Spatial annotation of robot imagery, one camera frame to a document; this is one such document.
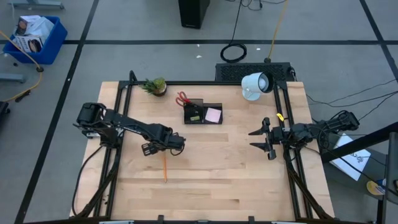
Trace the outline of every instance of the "blue bin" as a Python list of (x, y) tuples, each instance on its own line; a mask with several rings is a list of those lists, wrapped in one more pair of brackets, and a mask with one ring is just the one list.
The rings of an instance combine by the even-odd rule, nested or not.
[[(45, 41), (44, 46), (39, 53), (27, 54), (30, 55), (39, 64), (51, 65), (57, 57), (57, 54), (61, 49), (61, 46), (68, 34), (68, 31), (61, 24), (59, 17), (46, 16), (46, 18), (54, 23), (54, 27), (51, 30), (49, 37)], [(15, 59), (22, 63), (33, 63), (28, 57), (26, 57), (26, 55), (16, 49), (16, 47), (14, 47), (13, 44), (10, 42), (6, 43), (2, 51), (4, 53), (12, 55)]]

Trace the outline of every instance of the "red scissors handle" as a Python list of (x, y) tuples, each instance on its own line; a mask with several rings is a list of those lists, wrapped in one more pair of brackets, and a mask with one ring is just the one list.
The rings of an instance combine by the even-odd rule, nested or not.
[(175, 102), (180, 106), (184, 106), (185, 103), (191, 103), (191, 101), (187, 98), (187, 94), (185, 94), (183, 91), (178, 93), (178, 97), (175, 98)]

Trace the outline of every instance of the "desk lamp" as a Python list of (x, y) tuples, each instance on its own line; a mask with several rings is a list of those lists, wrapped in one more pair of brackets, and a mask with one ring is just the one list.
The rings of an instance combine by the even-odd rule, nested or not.
[(246, 75), (242, 79), (242, 94), (249, 101), (258, 100), (261, 93), (269, 93), (274, 88), (274, 77), (262, 72)]

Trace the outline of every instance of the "wooden table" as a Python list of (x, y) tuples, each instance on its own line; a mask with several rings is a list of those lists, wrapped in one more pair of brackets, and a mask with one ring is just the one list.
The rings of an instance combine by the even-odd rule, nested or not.
[[(98, 102), (113, 108), (118, 82), (104, 82)], [(296, 123), (311, 123), (303, 83), (288, 83)], [(185, 125), (183, 110), (176, 105), (178, 91), (206, 103), (222, 103), (222, 125)], [(163, 97), (151, 96), (138, 86), (132, 89), (128, 116), (145, 123), (161, 123), (187, 139), (184, 152), (172, 156), (167, 151), (168, 182), (164, 183), (163, 153), (145, 157), (137, 134), (125, 133), (112, 219), (156, 220), (294, 220), (292, 201), (282, 146), (274, 146), (273, 161), (250, 142), (264, 142), (265, 136), (248, 136), (261, 127), (264, 117), (277, 126), (274, 94), (257, 101), (242, 97), (240, 86), (168, 86)], [(84, 160), (98, 148), (99, 139), (88, 140)], [(317, 148), (316, 142), (308, 147)], [(95, 193), (100, 179), (101, 151), (87, 163), (78, 194), (79, 212)], [(309, 191), (329, 215), (334, 215), (320, 156), (301, 151)], [(103, 204), (108, 199), (104, 194)], [(304, 217), (302, 197), (299, 197)]]

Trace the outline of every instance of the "black device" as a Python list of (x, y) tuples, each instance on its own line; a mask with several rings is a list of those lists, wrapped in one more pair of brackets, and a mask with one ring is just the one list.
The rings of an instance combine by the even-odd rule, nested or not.
[(281, 63), (218, 63), (216, 81), (241, 81), (246, 75), (257, 72), (271, 74), (275, 81), (295, 81), (295, 71), (288, 62)]
[(262, 120), (262, 127), (257, 131), (249, 133), (249, 135), (262, 135), (266, 134), (265, 143), (250, 143), (268, 152), (268, 159), (273, 160), (276, 158), (276, 153), (272, 145), (285, 144), (291, 149), (301, 149), (307, 143), (312, 142), (313, 139), (319, 138), (321, 133), (338, 133), (339, 131), (354, 131), (359, 127), (359, 121), (351, 112), (344, 111), (336, 118), (329, 121), (321, 120), (317, 124), (293, 124), (290, 128), (282, 128), (280, 126), (269, 129), (269, 118)]
[(149, 141), (141, 146), (145, 156), (166, 149), (182, 152), (185, 147), (185, 138), (179, 136), (178, 133), (173, 133), (172, 128), (162, 124), (146, 124), (137, 121), (114, 110), (106, 109), (101, 103), (85, 103), (81, 107), (76, 122), (78, 124), (75, 126), (80, 128), (85, 136), (88, 133), (98, 133), (101, 137), (100, 145), (104, 147), (115, 148), (120, 145), (121, 129), (140, 134)]
[(200, 29), (210, 0), (178, 0), (181, 26)]
[[(204, 103), (203, 99), (189, 99), (191, 103), (184, 104), (184, 124), (223, 124), (223, 104), (222, 103)], [(220, 110), (218, 122), (206, 120), (206, 114), (209, 108)]]

